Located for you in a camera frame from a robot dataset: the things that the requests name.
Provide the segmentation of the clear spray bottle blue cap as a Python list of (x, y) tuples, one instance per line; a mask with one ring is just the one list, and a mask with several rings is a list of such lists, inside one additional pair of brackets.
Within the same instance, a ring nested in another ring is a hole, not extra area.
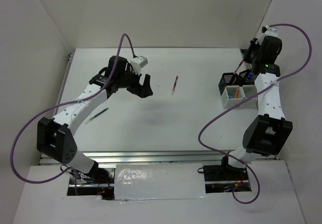
[(252, 80), (252, 78), (253, 78), (253, 75), (254, 75), (254, 73), (253, 73), (252, 71), (251, 71), (251, 72), (249, 72), (249, 74), (248, 74), (247, 78), (245, 79), (245, 81), (246, 81), (246, 82), (251, 81), (251, 80)]

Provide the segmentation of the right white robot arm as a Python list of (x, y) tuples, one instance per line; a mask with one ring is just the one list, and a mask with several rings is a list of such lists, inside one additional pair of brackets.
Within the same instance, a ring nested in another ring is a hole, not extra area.
[(276, 36), (253, 39), (244, 60), (252, 65), (258, 96), (258, 115), (246, 129), (241, 147), (224, 156), (219, 173), (225, 180), (232, 179), (247, 164), (260, 157), (279, 154), (292, 132), (292, 122), (282, 111), (279, 83), (280, 68), (275, 64), (282, 41)]

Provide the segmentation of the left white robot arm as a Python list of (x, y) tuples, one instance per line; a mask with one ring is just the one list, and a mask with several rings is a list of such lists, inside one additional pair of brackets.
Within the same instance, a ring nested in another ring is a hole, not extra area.
[(90, 114), (119, 89), (126, 89), (140, 98), (153, 95), (150, 75), (145, 75), (142, 84), (139, 82), (141, 69), (147, 64), (148, 60), (144, 56), (132, 60), (112, 56), (109, 65), (89, 81), (76, 103), (69, 105), (51, 119), (43, 117), (39, 120), (37, 150), (81, 172), (81, 177), (86, 182), (96, 182), (100, 172), (98, 163), (77, 149), (74, 135)]

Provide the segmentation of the red gel pen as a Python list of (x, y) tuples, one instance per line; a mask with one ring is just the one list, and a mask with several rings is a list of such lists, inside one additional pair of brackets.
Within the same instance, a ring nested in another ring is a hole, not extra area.
[(242, 65), (243, 63), (244, 63), (244, 60), (242, 59), (242, 60), (240, 61), (240, 63), (237, 65), (236, 69), (234, 70), (234, 72), (233, 72), (233, 76), (237, 74), (237, 72), (238, 72), (239, 68), (241, 67), (241, 65)]
[(175, 82), (174, 82), (174, 85), (173, 85), (172, 91), (171, 91), (172, 96), (175, 94), (176, 86), (177, 86), (177, 83), (178, 83), (178, 78), (179, 78), (179, 76), (176, 76), (176, 78), (175, 78)]

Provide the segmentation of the orange lead case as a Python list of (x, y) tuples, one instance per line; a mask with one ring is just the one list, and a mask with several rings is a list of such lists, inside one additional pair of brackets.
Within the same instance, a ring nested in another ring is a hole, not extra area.
[(238, 90), (238, 89), (237, 89), (237, 90), (235, 91), (234, 98), (235, 98), (235, 99), (239, 99), (239, 98), (240, 98), (240, 90)]

